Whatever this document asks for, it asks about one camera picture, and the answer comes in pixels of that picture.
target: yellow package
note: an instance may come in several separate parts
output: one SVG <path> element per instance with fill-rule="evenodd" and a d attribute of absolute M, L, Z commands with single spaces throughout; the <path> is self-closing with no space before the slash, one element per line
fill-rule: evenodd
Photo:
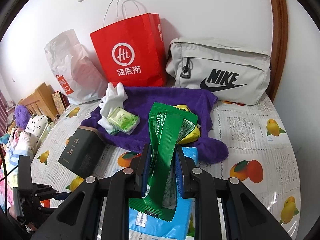
<path fill-rule="evenodd" d="M 189 107 L 187 107 L 187 105 L 178 105 L 178 106 L 174 106 L 174 107 L 191 113 L 191 111 L 190 111 Z M 187 143 L 196 141 L 199 137 L 200 137 L 200 130 L 199 130 L 199 127 L 197 124 L 196 127 L 193 129 L 193 131 L 191 133 L 189 133 L 186 137 L 182 138 L 182 140 L 179 141 L 178 143 L 187 144 Z"/>

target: hi logo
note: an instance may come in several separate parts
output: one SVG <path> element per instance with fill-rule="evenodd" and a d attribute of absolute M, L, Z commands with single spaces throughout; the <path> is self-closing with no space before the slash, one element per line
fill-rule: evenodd
<path fill-rule="evenodd" d="M 118 65 L 128 66 L 134 61 L 134 50 L 127 43 L 118 43 L 112 49 L 112 58 Z"/>
<path fill-rule="evenodd" d="M 225 89 L 230 89 L 230 88 L 241 87 L 241 86 L 247 85 L 247 84 L 235 85 L 234 82 L 237 80 L 238 76 L 239 76 L 238 73 L 213 69 L 211 71 L 211 74 L 208 76 L 208 79 L 205 78 L 201 82 L 200 88 L 207 89 L 210 92 L 216 92 L 216 91 L 221 91 L 221 90 L 225 90 Z M 223 85 L 223 86 L 209 87 L 209 86 L 207 86 L 206 82 L 207 83 L 211 82 L 212 84 L 219 84 L 219 85 Z"/>

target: purple plush pillow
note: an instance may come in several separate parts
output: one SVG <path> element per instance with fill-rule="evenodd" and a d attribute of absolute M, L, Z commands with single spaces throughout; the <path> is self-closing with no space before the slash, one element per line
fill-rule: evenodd
<path fill-rule="evenodd" d="M 17 106 L 15 110 L 15 115 L 17 126 L 25 130 L 29 122 L 29 119 L 31 118 L 31 114 L 29 113 L 28 108 L 22 105 Z"/>

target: green plastic wrapper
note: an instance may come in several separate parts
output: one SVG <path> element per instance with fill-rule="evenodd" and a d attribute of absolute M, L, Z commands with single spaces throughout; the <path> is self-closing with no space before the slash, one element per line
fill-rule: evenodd
<path fill-rule="evenodd" d="M 162 220 L 172 220 L 177 205 L 173 152 L 176 143 L 196 127 L 197 120 L 193 113 L 153 104 L 149 113 L 152 159 L 147 192 L 142 199 L 130 198 L 131 208 Z"/>

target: bag flap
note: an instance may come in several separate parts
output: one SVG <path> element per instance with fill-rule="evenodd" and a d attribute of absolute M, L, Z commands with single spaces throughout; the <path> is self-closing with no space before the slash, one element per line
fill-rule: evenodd
<path fill-rule="evenodd" d="M 205 58 L 238 65 L 249 65 L 263 71 L 270 67 L 270 56 L 259 49 L 235 44 L 217 38 L 177 38 L 171 41 L 181 44 L 182 57 Z"/>

